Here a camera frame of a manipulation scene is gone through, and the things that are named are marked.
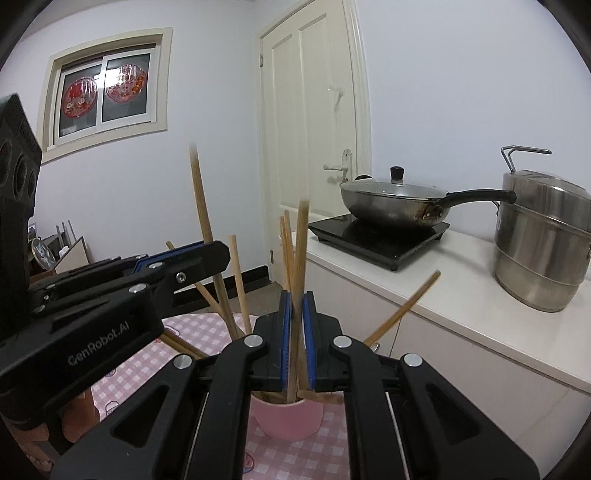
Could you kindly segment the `person's left hand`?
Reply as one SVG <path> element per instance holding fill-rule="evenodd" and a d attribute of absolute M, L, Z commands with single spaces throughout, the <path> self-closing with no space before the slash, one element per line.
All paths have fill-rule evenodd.
<path fill-rule="evenodd" d="M 99 421 L 100 416 L 94 404 L 92 391 L 87 389 L 65 408 L 62 418 L 63 435 L 69 442 L 76 443 Z"/>

